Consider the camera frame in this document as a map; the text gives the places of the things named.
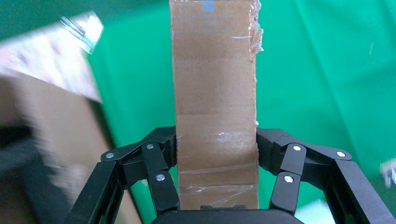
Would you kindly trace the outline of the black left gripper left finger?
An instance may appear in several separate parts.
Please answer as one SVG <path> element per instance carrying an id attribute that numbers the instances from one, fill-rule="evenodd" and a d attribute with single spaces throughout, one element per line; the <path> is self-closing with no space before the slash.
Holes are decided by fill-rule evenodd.
<path id="1" fill-rule="evenodd" d="M 113 224 L 125 190 L 147 180 L 156 215 L 179 209 L 169 173 L 177 163 L 176 128 L 158 127 L 137 143 L 103 153 L 66 224 Z"/>

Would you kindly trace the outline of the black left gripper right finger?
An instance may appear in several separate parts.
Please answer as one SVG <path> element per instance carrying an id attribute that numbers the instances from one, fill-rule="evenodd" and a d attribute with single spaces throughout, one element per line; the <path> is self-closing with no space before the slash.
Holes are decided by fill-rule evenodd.
<path id="1" fill-rule="evenodd" d="M 393 224 L 395 218 L 351 155 L 280 129 L 256 130 L 259 165 L 276 176 L 269 208 L 295 215 L 299 188 L 323 191 L 337 224 Z"/>

